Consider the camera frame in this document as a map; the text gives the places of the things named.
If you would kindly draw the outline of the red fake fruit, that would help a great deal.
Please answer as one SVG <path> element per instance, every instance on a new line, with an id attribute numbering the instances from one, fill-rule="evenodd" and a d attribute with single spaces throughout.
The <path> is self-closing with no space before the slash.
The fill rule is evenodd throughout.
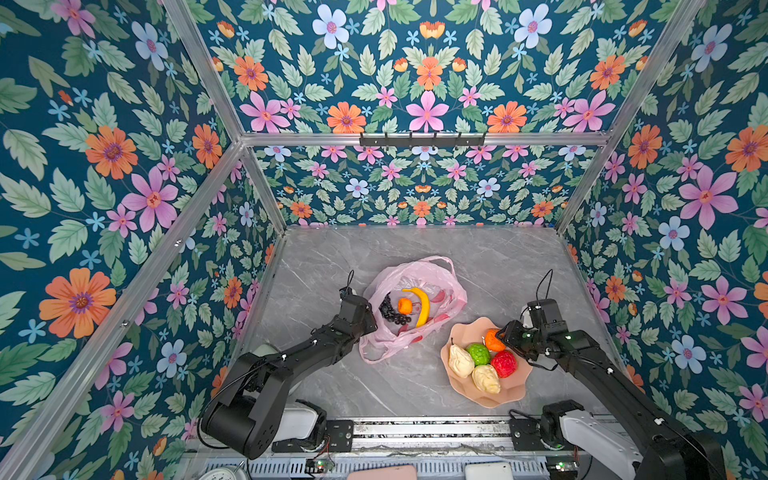
<path id="1" fill-rule="evenodd" d="M 505 379 L 514 374 L 518 369 L 515 355 L 508 351 L 500 351 L 491 359 L 491 366 L 500 379 Z"/>

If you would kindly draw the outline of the orange fake fruit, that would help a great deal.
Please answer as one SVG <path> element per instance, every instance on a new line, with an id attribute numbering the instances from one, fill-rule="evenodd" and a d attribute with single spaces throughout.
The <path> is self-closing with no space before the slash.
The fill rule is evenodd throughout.
<path id="1" fill-rule="evenodd" d="M 413 303 L 408 298 L 400 298 L 397 303 L 397 311 L 401 315 L 411 315 L 413 312 Z"/>
<path id="2" fill-rule="evenodd" d="M 484 336 L 484 345 L 491 352 L 502 352 L 506 350 L 505 344 L 497 337 L 498 329 L 489 329 Z"/>

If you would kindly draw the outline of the green fake custard apple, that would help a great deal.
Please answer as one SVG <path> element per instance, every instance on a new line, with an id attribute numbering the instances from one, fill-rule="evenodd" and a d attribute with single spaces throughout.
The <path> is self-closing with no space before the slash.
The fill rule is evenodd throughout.
<path id="1" fill-rule="evenodd" d="M 491 363 L 492 357 L 490 350 L 483 344 L 470 344 L 466 347 L 466 351 L 470 355 L 476 367 L 489 365 Z"/>

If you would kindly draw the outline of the beige fake potato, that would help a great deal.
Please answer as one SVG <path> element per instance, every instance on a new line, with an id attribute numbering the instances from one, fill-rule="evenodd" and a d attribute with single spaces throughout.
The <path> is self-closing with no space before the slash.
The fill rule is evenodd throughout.
<path id="1" fill-rule="evenodd" d="M 501 392 L 500 377 L 490 364 L 476 366 L 471 378 L 474 386 L 483 393 L 496 395 Z"/>

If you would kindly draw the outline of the pale round fake fruit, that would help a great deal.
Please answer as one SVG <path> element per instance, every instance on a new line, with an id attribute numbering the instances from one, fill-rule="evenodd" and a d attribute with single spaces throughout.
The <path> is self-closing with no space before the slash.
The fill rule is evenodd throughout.
<path id="1" fill-rule="evenodd" d="M 456 344 L 452 344 L 448 350 L 448 368 L 458 378 L 468 378 L 475 369 L 475 362 L 471 354 Z"/>

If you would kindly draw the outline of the pink plastic bag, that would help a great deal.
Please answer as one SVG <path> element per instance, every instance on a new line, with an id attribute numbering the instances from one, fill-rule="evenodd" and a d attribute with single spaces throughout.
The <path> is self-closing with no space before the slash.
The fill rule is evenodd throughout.
<path id="1" fill-rule="evenodd" d="M 385 268 L 364 297 L 377 326 L 359 343 L 360 355 L 369 365 L 424 340 L 456 319 L 468 303 L 453 261 L 438 255 Z"/>

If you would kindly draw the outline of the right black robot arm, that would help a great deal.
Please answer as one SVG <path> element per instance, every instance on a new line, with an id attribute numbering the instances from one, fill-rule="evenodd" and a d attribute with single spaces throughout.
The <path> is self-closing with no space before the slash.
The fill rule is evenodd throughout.
<path id="1" fill-rule="evenodd" d="M 554 361 L 586 386 L 622 427 L 615 432 L 581 404 L 564 400 L 542 409 L 538 433 L 545 445 L 578 447 L 621 479 L 726 478 L 716 439 L 688 429 L 660 409 L 590 334 L 568 327 L 555 300 L 528 303 L 519 319 L 496 337 L 531 365 L 540 357 Z"/>

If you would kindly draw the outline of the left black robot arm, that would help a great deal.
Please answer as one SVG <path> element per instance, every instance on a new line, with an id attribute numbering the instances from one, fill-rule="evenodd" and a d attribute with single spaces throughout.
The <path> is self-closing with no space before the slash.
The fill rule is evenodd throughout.
<path id="1" fill-rule="evenodd" d="M 376 330 L 370 302 L 342 289 L 338 314 L 306 341 L 266 356 L 239 356 L 204 408 L 200 431 L 250 460 L 258 458 L 276 440 L 293 385 L 338 363 Z"/>

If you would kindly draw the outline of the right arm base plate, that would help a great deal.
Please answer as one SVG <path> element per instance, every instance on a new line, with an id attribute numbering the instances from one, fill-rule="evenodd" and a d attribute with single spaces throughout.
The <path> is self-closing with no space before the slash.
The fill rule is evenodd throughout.
<path id="1" fill-rule="evenodd" d="M 539 421 L 521 416 L 508 419 L 510 438 L 515 451 L 563 451 L 571 449 L 569 443 L 546 440 L 542 437 Z"/>

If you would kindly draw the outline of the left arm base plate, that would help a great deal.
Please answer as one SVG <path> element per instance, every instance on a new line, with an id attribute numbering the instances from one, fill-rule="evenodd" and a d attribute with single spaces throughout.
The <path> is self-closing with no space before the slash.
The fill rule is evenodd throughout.
<path id="1" fill-rule="evenodd" d="M 313 453 L 352 451 L 355 422 L 352 420 L 325 420 L 305 439 L 287 439 L 272 444 L 274 453 Z"/>

